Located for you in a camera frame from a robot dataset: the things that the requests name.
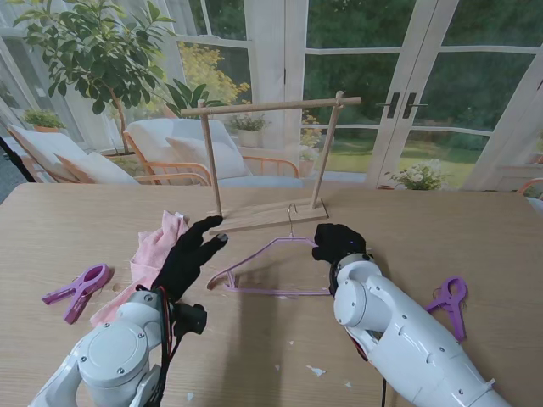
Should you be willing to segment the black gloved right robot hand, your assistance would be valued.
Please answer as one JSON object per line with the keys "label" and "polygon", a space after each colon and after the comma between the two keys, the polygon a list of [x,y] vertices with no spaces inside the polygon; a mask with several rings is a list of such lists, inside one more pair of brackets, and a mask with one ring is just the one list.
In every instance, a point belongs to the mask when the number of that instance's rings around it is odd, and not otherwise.
{"label": "black gloved right robot hand", "polygon": [[342,224],[321,223],[314,236],[313,259],[326,261],[330,265],[338,263],[351,254],[365,254],[366,240],[357,231]]}

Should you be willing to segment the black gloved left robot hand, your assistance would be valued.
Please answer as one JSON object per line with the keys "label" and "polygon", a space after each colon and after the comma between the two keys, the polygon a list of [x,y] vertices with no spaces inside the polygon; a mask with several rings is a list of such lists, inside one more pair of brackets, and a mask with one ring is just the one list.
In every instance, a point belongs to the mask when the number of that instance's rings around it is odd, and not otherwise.
{"label": "black gloved left robot hand", "polygon": [[180,300],[199,277],[201,267],[227,244],[226,234],[204,241],[204,234],[222,222],[220,215],[208,216],[182,234],[166,257],[151,290],[157,292],[161,288],[171,302]]}

